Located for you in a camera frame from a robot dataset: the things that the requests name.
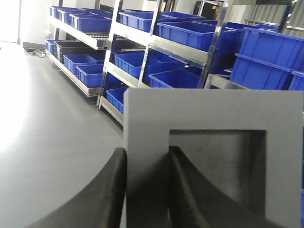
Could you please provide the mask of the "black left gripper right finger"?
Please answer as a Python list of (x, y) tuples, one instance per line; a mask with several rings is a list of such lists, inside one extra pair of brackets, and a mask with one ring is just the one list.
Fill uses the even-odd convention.
[(174, 228), (277, 228), (214, 186), (178, 146), (168, 151), (168, 208)]

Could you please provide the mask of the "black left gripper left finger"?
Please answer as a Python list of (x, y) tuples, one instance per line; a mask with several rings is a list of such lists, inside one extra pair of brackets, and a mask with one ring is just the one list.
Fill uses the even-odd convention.
[(93, 180), (32, 228), (118, 228), (126, 189), (127, 155), (116, 148)]

